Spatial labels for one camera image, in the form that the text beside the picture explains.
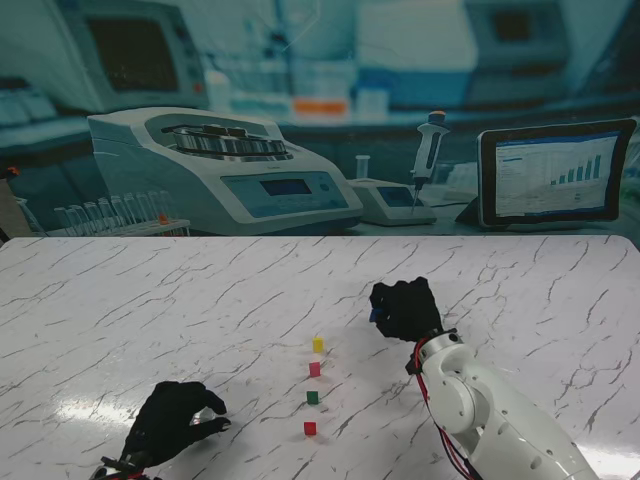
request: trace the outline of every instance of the black glove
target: black glove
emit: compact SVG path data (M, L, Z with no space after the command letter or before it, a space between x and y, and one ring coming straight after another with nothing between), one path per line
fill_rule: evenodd
M385 337L417 342L434 330L442 332L440 312L426 278L397 282L393 287L376 283L369 297L372 321Z
M141 468L153 467L178 455L192 443L229 428L231 422L216 417L190 426L193 415L205 407L227 413L224 402L200 382L162 382L144 403L125 440L122 457L147 457Z

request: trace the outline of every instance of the white marble surface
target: white marble surface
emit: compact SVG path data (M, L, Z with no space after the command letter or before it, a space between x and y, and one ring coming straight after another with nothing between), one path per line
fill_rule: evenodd
M375 282L418 275L602 479L640 470L640 255L623 238L22 239L0 249L0 479L87 478L167 379L203 381L233 426L151 471L165 480L456 478L411 347L368 323Z

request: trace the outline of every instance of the tablet screen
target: tablet screen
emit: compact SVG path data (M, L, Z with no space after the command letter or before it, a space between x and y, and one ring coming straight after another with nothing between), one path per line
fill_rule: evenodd
M496 216L603 211L620 133L497 142Z

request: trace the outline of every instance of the pink cube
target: pink cube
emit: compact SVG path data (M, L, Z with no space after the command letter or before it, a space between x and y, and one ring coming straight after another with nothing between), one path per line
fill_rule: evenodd
M312 377L320 376L320 362L312 362L309 364L309 375Z
M316 422L304 422L304 434L311 436L318 433Z

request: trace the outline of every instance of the red wire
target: red wire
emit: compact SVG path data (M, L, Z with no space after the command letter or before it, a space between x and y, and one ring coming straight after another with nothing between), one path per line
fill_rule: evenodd
M415 361L415 366L416 366L417 369L421 370L420 349L428 341L429 341L428 338L424 338L424 339L420 340L416 344L416 348L414 350L414 361ZM420 390L422 391L422 396L424 397L424 402L427 404L427 407L428 407L429 406L429 391L427 390L427 386L424 383L424 379L422 378L421 372L418 372L417 377L418 377L418 385L420 386ZM442 430L438 425L436 425L436 427L440 431L440 434L444 436L445 449L449 452L449 456L451 458L453 458L453 461L456 463L456 465L457 465L457 467L459 469L459 472L467 480L473 480L471 478L471 475L467 472L467 470L460 464L460 461L458 460L458 457L456 455L457 452L456 452L455 448L453 448L453 444L451 443L451 439L449 438L449 435L447 435L447 433L444 430Z

